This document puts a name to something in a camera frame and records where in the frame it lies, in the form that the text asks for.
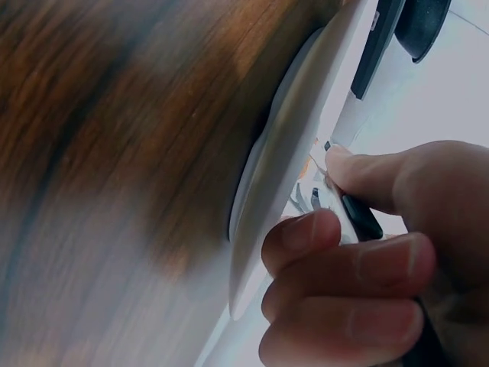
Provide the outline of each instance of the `brown wood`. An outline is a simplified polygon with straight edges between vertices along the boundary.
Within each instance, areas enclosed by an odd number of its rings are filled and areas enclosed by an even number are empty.
[[[0,0],[0,366],[193,365],[228,213],[336,0]]]

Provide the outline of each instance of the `white plastic part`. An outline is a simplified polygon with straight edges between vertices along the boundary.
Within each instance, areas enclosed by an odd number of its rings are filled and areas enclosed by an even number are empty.
[[[264,237],[280,219],[313,146],[321,115],[330,133],[338,121],[376,7],[377,0],[353,0],[344,6],[306,42],[277,91],[232,208],[229,310],[234,320],[245,312],[266,275],[261,262]]]

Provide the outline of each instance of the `fingernail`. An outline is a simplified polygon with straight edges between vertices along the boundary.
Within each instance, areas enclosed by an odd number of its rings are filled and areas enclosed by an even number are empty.
[[[419,333],[423,312],[415,303],[372,304],[351,312],[347,334],[366,346],[405,343]]]
[[[349,157],[352,153],[342,145],[333,144],[327,152],[328,155],[334,155],[336,157]]]
[[[316,212],[301,216],[282,229],[283,246],[289,250],[301,251],[313,243],[316,231]]]
[[[403,235],[366,247],[358,254],[358,279],[377,287],[393,287],[408,281],[420,246],[415,235]]]

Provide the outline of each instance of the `white surface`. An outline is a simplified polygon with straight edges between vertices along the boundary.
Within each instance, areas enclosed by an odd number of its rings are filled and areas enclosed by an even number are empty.
[[[489,34],[489,0],[452,0],[450,11]]]
[[[335,134],[353,151],[372,154],[444,138],[489,146],[488,65],[489,36],[449,14],[420,65],[413,65],[396,41],[391,43],[366,100],[347,101]],[[403,230],[397,218],[385,216],[381,222],[388,232]],[[263,366],[257,351],[268,324],[260,303],[257,296],[243,319],[218,330],[224,337],[217,335],[214,348],[208,348],[205,367]]]
[[[258,159],[245,171],[247,188],[233,241],[229,308],[238,319],[266,274],[261,245],[278,223],[290,192],[316,140],[321,116],[330,133],[345,104],[374,19],[377,0],[349,2],[328,23],[303,61]]]

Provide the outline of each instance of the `wooden surface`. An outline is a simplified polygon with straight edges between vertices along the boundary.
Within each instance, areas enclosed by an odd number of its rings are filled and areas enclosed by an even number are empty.
[[[0,366],[192,366],[256,131],[336,0],[0,0]]]

